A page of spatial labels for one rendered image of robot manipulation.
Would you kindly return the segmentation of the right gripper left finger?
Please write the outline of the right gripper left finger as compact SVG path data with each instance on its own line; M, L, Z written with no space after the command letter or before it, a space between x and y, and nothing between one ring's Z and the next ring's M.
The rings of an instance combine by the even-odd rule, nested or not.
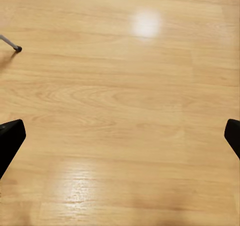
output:
M26 139L22 119L0 124L0 179Z

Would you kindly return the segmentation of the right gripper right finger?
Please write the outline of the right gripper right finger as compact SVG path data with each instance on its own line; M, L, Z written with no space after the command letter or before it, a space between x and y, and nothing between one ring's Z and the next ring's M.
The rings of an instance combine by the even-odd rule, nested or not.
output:
M240 121L229 119L227 121L224 137L240 158Z

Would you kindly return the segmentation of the camera tripod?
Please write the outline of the camera tripod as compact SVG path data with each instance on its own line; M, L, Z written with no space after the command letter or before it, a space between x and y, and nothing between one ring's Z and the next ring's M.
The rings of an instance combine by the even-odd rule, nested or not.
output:
M2 36L0 34L0 39L2 39L3 41L5 41L7 44L9 44L11 47L13 47L14 50L16 51L22 51L23 48L21 46L17 46L14 43L12 43L10 40L8 40L6 37Z

